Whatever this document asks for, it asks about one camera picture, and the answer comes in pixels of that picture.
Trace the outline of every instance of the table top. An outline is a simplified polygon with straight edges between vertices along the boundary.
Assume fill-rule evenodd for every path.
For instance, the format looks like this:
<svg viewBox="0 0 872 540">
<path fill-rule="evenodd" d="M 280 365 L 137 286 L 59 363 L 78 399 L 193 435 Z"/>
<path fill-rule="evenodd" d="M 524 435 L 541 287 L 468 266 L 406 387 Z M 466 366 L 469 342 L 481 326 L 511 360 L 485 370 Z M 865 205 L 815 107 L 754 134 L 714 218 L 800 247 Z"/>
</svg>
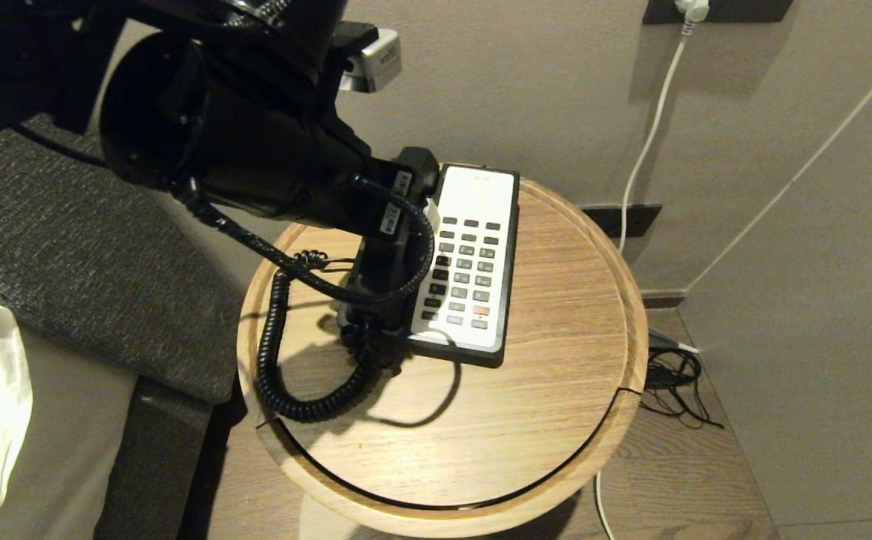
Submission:
<svg viewBox="0 0 872 540">
<path fill-rule="evenodd" d="M 645 376 L 638 290 L 613 244 L 575 206 L 526 180 L 519 206 L 502 366 L 412 356 L 364 402 L 323 423 L 268 421 L 274 413 L 255 395 L 274 274 L 270 263 L 260 266 L 240 325 L 243 389 L 260 438 L 313 498 L 392 533 L 488 533 L 558 505 L 611 455 L 638 404 L 619 389 L 639 392 Z M 277 246 L 350 257 L 359 237 L 294 225 Z M 299 399 L 325 395 L 352 370 L 337 305 L 298 281 L 289 305 L 279 355 L 286 386 Z"/>
</svg>

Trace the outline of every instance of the baseboard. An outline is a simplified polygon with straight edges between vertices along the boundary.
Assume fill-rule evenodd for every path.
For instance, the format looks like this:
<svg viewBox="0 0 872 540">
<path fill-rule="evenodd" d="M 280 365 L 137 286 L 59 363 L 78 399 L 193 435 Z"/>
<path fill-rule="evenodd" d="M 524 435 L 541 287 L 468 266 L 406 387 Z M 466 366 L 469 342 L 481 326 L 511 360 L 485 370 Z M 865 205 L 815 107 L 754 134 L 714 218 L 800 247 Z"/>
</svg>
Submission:
<svg viewBox="0 0 872 540">
<path fill-rule="evenodd" d="M 677 308 L 685 298 L 685 289 L 653 289 L 640 291 L 646 310 Z"/>
</svg>

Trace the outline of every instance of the white power cord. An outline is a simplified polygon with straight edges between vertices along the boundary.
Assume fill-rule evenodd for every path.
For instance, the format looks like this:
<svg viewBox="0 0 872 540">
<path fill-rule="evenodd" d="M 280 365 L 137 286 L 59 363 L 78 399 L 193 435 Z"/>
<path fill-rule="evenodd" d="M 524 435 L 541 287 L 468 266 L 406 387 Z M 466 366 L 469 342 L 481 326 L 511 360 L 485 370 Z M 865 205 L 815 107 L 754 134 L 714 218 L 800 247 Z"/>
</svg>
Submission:
<svg viewBox="0 0 872 540">
<path fill-rule="evenodd" d="M 606 537 L 609 540 L 615 540 L 610 523 L 606 520 L 606 510 L 603 509 L 603 471 L 601 469 L 596 473 L 596 513 L 599 514 L 599 523 L 603 524 L 603 529 L 606 530 Z"/>
<path fill-rule="evenodd" d="M 676 0 L 676 7 L 685 13 L 685 23 L 682 23 L 682 39 L 679 40 L 679 47 L 676 47 L 672 64 L 669 64 L 666 79 L 662 82 L 662 92 L 659 92 L 659 102 L 655 106 L 655 118 L 652 119 L 652 127 L 649 128 L 649 136 L 646 137 L 646 143 L 642 146 L 638 160 L 635 161 L 635 167 L 632 167 L 632 173 L 628 175 L 628 181 L 625 182 L 625 193 L 622 196 L 622 232 L 619 235 L 619 253 L 625 249 L 625 233 L 628 232 L 628 196 L 632 191 L 632 185 L 635 184 L 635 178 L 639 175 L 639 169 L 642 168 L 642 162 L 646 160 L 649 148 L 652 147 L 652 141 L 655 140 L 655 132 L 658 132 L 659 120 L 662 119 L 662 109 L 665 109 L 666 96 L 669 95 L 669 86 L 672 85 L 676 66 L 679 65 L 679 59 L 682 58 L 682 51 L 685 51 L 686 42 L 696 30 L 696 24 L 705 20 L 706 15 L 709 14 L 709 0 Z"/>
</svg>

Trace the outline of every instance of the wood grain surface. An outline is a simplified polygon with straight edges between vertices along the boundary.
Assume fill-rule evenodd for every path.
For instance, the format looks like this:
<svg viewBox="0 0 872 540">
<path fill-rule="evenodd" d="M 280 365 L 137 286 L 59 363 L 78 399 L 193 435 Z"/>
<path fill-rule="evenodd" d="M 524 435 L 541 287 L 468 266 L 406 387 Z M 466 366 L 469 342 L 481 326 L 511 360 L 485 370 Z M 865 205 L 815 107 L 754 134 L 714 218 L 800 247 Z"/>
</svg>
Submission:
<svg viewBox="0 0 872 540">
<path fill-rule="evenodd" d="M 650 310 L 649 322 L 664 334 L 691 342 L 678 311 Z M 700 391 L 713 418 L 723 421 L 718 396 L 705 376 Z M 254 418 L 247 417 L 230 434 L 208 540 L 414 538 L 411 533 L 397 535 L 360 525 L 306 495 L 280 471 L 255 427 Z M 697 469 L 700 461 L 706 462 L 704 474 Z M 633 478 L 630 469 L 636 472 Z M 639 410 L 603 470 L 604 507 L 618 540 L 778 540 L 731 428 L 691 430 L 678 420 Z M 664 476 L 661 482 L 652 479 L 656 472 Z M 538 518 L 476 538 L 595 540 L 606 536 L 596 518 L 588 481 Z"/>
<path fill-rule="evenodd" d="M 265 423 L 265 447 L 323 505 L 393 533 L 492 533 L 557 506 L 619 444 L 638 396 L 617 389 L 638 392 L 645 376 L 637 287 L 613 244 L 575 206 L 530 181 L 519 204 L 503 365 L 410 356 L 398 376 L 325 423 L 265 423 L 271 411 L 251 391 L 274 272 L 260 267 L 240 325 L 241 382 L 254 418 Z M 358 237 L 291 226 L 277 246 L 350 257 Z M 289 303 L 279 358 L 287 387 L 303 399 L 325 395 L 351 372 L 337 342 L 336 305 L 298 284 Z M 485 500 L 499 501 L 469 507 Z"/>
</svg>

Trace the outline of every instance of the power outlet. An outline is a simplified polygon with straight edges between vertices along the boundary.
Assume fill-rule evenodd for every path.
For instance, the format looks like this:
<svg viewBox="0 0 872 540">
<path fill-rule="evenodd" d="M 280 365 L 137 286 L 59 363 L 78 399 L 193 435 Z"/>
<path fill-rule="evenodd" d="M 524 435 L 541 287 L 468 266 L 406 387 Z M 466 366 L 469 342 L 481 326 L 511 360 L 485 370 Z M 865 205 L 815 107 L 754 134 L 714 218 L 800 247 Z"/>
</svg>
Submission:
<svg viewBox="0 0 872 540">
<path fill-rule="evenodd" d="M 606 233 L 610 239 L 617 239 L 622 234 L 622 207 L 621 206 L 581 206 L 583 213 Z M 625 229 L 627 239 L 638 239 L 645 236 L 655 221 L 656 216 L 662 211 L 662 205 L 630 205 L 625 212 L 625 221 L 628 222 Z"/>
<path fill-rule="evenodd" d="M 785 18 L 793 0 L 709 0 L 710 22 L 779 22 Z M 642 24 L 682 24 L 682 13 L 675 0 L 649 0 Z"/>
</svg>

